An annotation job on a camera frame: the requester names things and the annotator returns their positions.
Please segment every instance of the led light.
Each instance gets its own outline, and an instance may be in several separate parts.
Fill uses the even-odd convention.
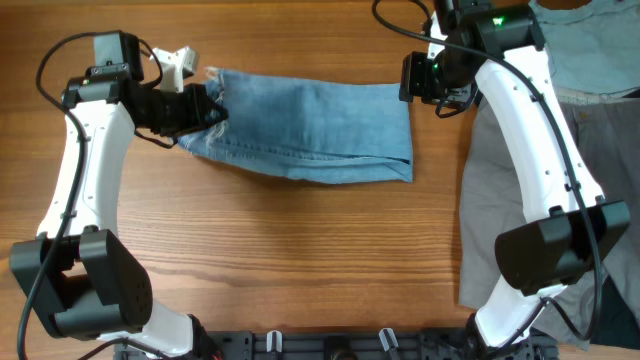
[[[493,18],[493,25],[502,26],[502,23],[504,23],[504,16]]]

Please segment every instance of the blue jeans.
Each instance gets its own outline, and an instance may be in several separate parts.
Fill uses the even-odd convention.
[[[179,139],[189,152],[263,174],[339,184],[413,178],[398,85],[344,85],[208,69],[229,119]]]

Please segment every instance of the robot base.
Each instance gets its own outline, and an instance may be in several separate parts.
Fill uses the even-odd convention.
[[[282,336],[282,352],[267,352],[267,335],[249,331],[209,332],[221,348],[224,360],[466,360],[463,328],[434,328],[398,333],[397,353],[385,352],[376,333],[300,333]],[[534,329],[530,337],[497,357],[503,360],[553,360],[557,342]],[[114,360],[146,360],[134,348],[118,345]]]

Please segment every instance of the gray cloth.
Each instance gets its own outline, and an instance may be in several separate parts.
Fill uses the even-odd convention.
[[[631,225],[604,259],[604,269],[640,324],[640,101],[564,104],[562,109],[578,150],[606,198],[625,200],[631,211]],[[489,299],[500,276],[493,249],[496,236],[524,224],[515,168],[495,115],[483,101],[460,197],[462,305],[479,308]],[[593,272],[589,272],[558,297],[581,331],[591,319],[593,287]],[[587,346],[552,308],[542,313],[534,327],[560,341]]]
[[[554,86],[621,94],[640,86],[640,0],[592,0],[573,10],[529,3],[550,51]]]

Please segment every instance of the wood grain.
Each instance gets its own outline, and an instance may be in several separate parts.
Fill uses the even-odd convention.
[[[369,1],[66,3],[74,5],[0,7],[1,359],[15,358],[25,298],[9,249],[33,238],[62,157],[62,116],[33,84],[56,41],[120,28],[164,49],[188,44],[201,65],[357,84],[398,81],[403,57],[425,48],[379,26]],[[423,20],[399,2],[381,9],[405,26]],[[88,40],[69,44],[48,65],[45,86],[59,93],[91,63]],[[195,81],[204,79],[201,71]],[[458,194],[474,114],[445,121],[433,107],[410,109],[412,184],[294,182],[134,141],[119,198],[121,240],[149,272],[154,296],[209,330],[460,326],[471,310],[456,305]],[[32,317],[33,359],[77,358],[95,345],[53,340]],[[564,354],[630,357],[601,347]]]

